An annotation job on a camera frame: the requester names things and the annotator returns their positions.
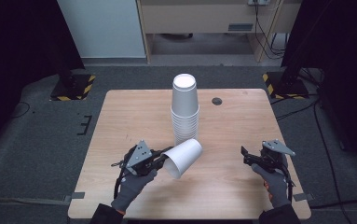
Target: power socket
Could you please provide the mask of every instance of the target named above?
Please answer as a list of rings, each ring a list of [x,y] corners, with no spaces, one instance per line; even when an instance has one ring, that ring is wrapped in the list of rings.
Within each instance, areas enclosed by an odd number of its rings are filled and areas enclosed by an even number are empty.
[[[267,6],[268,4],[270,4],[270,0],[248,0],[249,6]]]

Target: stack of cups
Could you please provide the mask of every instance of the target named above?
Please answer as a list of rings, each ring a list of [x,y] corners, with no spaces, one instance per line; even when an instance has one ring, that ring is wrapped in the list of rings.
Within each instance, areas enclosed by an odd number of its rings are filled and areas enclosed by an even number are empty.
[[[189,74],[176,76],[172,83],[172,127],[176,146],[198,137],[198,91],[195,78]]]

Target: gloved hand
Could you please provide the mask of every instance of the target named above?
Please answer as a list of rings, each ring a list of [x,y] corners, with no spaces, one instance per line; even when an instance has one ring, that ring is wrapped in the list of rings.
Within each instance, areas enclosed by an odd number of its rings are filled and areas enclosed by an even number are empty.
[[[288,168],[285,155],[283,155],[282,162],[286,168]],[[286,190],[288,187],[285,176],[282,173],[274,172],[271,174],[255,163],[252,164],[251,167],[255,173],[261,175],[265,180],[265,187],[269,193],[268,197],[270,198],[271,204],[274,208],[291,203],[288,200],[288,196],[286,195]]]
[[[157,170],[152,170],[148,175],[138,176],[126,170],[125,177],[120,183],[120,192],[111,202],[112,207],[117,211],[126,213],[130,203],[141,193],[147,183],[154,180],[157,174]]]

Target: striped warning tape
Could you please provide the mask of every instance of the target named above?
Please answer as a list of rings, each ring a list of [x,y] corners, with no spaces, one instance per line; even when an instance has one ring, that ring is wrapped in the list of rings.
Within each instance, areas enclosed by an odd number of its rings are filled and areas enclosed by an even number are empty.
[[[89,80],[88,80],[87,85],[86,85],[85,89],[83,90],[82,94],[76,95],[76,96],[60,95],[60,96],[56,96],[56,97],[51,97],[50,100],[52,100],[52,101],[84,100],[84,99],[86,99],[86,97],[88,96],[88,94],[90,92],[91,86],[93,85],[94,78],[96,78],[96,76],[94,76],[94,75],[89,76]]]
[[[268,74],[263,74],[263,80],[265,81],[266,87],[268,88],[268,94],[271,98],[276,99],[307,99],[308,95],[297,95],[297,94],[277,94],[274,92],[274,88],[268,78]]]

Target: black vent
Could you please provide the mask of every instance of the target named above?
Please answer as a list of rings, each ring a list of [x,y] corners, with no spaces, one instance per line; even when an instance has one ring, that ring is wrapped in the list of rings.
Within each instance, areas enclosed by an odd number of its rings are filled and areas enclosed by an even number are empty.
[[[228,25],[228,31],[252,31],[252,23],[230,23]]]

